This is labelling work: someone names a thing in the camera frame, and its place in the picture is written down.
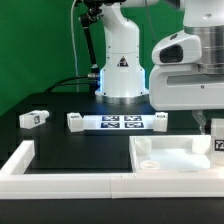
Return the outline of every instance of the black cable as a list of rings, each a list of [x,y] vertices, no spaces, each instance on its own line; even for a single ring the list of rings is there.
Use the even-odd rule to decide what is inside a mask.
[[[69,77],[66,79],[62,79],[62,80],[56,82],[54,85],[48,87],[44,92],[51,92],[51,90],[54,89],[57,85],[65,83],[65,82],[69,82],[72,80],[78,80],[78,79],[87,79],[87,78],[88,78],[88,76],[76,76],[76,77],[73,76],[73,77]]]
[[[60,86],[76,86],[76,85],[89,85],[89,84],[90,84],[89,82],[57,84],[46,89],[44,92],[50,93],[54,88],[60,87]]]

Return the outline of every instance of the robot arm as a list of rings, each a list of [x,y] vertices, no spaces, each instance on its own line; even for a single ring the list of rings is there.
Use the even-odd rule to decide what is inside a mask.
[[[100,71],[100,88],[96,98],[110,103],[137,103],[148,101],[145,88],[145,71],[139,63],[139,29],[124,18],[121,7],[145,7],[159,0],[84,0],[87,14],[81,16],[85,33],[91,43],[88,25],[101,18],[106,39],[106,64]],[[92,71],[99,72],[92,51]]]

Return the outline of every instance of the warning label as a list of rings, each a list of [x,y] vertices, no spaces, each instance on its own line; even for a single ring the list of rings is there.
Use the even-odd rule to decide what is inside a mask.
[[[129,67],[129,65],[128,65],[128,63],[127,63],[127,61],[126,61],[124,56],[119,61],[117,67]]]

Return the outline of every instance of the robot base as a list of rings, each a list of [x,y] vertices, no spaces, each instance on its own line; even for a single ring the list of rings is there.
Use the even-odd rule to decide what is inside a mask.
[[[110,97],[103,95],[100,92],[96,92],[96,100],[112,104],[137,104],[149,102],[149,92],[144,92],[142,95],[136,97]]]

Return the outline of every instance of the white cube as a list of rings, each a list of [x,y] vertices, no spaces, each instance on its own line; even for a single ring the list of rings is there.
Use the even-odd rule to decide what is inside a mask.
[[[155,114],[153,130],[159,132],[166,132],[168,124],[168,113],[158,112]]]
[[[49,112],[46,110],[34,110],[19,116],[20,128],[31,129],[46,122]]]
[[[79,113],[67,114],[67,122],[71,132],[83,131],[83,118]]]

